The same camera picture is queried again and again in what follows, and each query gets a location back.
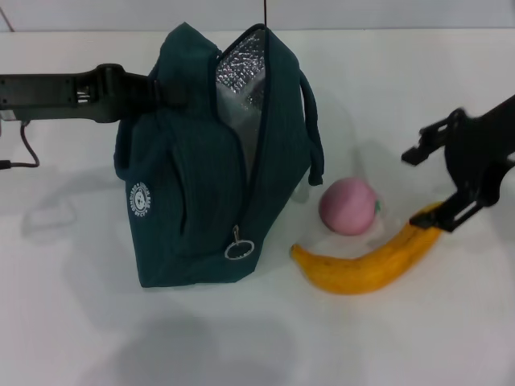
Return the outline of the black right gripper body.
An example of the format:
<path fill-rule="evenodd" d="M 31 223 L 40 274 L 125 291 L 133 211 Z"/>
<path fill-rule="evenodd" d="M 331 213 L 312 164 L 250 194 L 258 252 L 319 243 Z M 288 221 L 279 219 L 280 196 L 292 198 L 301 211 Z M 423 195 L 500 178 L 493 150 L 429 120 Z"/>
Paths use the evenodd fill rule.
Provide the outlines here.
<path fill-rule="evenodd" d="M 457 191 L 482 206 L 500 198 L 501 182 L 514 168 L 514 98 L 487 113 L 470 117 L 464 109 L 451 114 L 444 146 L 447 171 Z"/>

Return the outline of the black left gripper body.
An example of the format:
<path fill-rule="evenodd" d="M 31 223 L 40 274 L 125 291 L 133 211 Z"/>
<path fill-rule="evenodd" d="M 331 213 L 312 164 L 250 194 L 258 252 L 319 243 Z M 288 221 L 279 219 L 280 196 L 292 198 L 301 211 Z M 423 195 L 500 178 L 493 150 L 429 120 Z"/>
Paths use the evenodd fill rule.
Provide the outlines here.
<path fill-rule="evenodd" d="M 118 121 L 125 74 L 119 64 L 102 64 L 81 73 L 2 74 L 1 119 Z"/>

